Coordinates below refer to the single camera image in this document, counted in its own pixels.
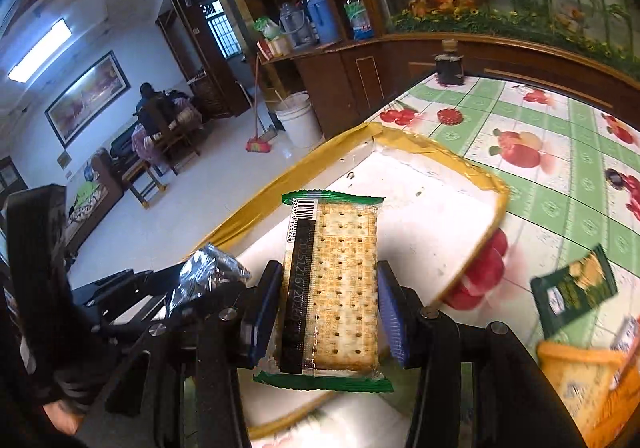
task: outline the wooden chair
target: wooden chair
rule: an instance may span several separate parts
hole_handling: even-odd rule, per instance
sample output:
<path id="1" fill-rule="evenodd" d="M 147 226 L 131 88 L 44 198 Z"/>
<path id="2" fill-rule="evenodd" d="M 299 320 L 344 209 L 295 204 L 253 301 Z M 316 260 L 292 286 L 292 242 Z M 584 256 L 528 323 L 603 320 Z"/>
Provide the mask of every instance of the wooden chair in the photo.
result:
<path id="1" fill-rule="evenodd" d="M 160 92 L 158 95 L 149 99 L 136 114 L 140 116 L 142 112 L 146 112 L 146 114 L 156 124 L 156 127 L 160 130 L 159 136 L 156 134 L 155 136 L 149 136 L 149 138 L 153 141 L 156 149 L 165 156 L 172 172 L 178 175 L 178 172 L 175 169 L 177 161 L 170 160 L 166 152 L 180 141 L 184 142 L 187 145 L 187 148 L 195 155 L 199 156 L 200 151 L 191 142 L 185 126 L 178 121 L 177 113 L 175 115 L 175 119 L 169 123 L 167 123 L 165 118 L 162 116 L 162 112 L 160 111 L 158 104 L 162 100 L 163 96 L 164 94 Z"/>
<path id="2" fill-rule="evenodd" d="M 136 178 L 140 170 L 144 170 L 151 179 L 151 183 L 147 184 L 142 189 L 142 191 L 138 191 L 138 189 L 133 184 L 133 180 Z M 152 173 L 151 169 L 149 168 L 149 163 L 144 159 L 137 160 L 124 174 L 122 174 L 122 184 L 124 184 L 124 186 L 131 190 L 131 193 L 133 193 L 134 197 L 138 199 L 145 210 L 149 208 L 149 201 L 146 200 L 146 196 L 154 187 L 158 188 L 158 190 L 160 190 L 161 192 L 164 192 L 166 190 L 166 185 L 162 184 Z"/>

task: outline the green cloth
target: green cloth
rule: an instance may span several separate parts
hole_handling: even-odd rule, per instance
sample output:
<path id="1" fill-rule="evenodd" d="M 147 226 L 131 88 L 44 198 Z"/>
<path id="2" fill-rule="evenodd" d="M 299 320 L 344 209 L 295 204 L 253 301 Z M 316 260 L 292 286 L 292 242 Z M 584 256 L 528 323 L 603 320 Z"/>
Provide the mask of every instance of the green cloth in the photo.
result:
<path id="1" fill-rule="evenodd" d="M 81 206 L 89 200 L 89 197 L 94 194 L 98 189 L 100 183 L 96 181 L 84 181 L 76 192 L 76 204 L 75 206 Z"/>

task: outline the blue thermos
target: blue thermos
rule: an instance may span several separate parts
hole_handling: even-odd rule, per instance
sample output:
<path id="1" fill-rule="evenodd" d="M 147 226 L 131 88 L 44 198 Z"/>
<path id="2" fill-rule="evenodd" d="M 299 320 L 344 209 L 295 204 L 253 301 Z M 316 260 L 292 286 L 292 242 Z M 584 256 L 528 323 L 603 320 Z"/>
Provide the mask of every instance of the blue thermos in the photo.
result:
<path id="1" fill-rule="evenodd" d="M 306 8 L 316 26 L 321 44 L 335 42 L 340 39 L 338 27 L 331 14 L 327 0 L 306 0 Z"/>

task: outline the fluorescent light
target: fluorescent light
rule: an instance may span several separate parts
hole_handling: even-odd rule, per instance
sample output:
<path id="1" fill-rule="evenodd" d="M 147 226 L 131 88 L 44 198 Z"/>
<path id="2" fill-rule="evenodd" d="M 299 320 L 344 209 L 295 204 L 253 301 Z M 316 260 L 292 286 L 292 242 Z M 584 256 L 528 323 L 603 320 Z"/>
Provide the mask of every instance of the fluorescent light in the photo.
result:
<path id="1" fill-rule="evenodd" d="M 55 53 L 56 49 L 71 37 L 71 31 L 64 20 L 57 21 L 51 30 L 33 46 L 20 63 L 11 69 L 9 79 L 26 83 L 33 73 Z"/>

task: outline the green packaged snack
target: green packaged snack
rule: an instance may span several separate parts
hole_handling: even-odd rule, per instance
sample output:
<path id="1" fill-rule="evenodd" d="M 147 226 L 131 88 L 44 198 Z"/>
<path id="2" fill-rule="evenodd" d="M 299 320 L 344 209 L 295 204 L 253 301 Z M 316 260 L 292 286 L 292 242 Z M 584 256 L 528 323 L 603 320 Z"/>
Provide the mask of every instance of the green packaged snack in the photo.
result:
<path id="1" fill-rule="evenodd" d="M 378 359 L 380 197 L 328 190 L 291 205 L 280 309 L 255 381 L 299 390 L 391 392 Z"/>
<path id="2" fill-rule="evenodd" d="M 531 280 L 545 339 L 618 293 L 601 245 L 562 269 Z"/>

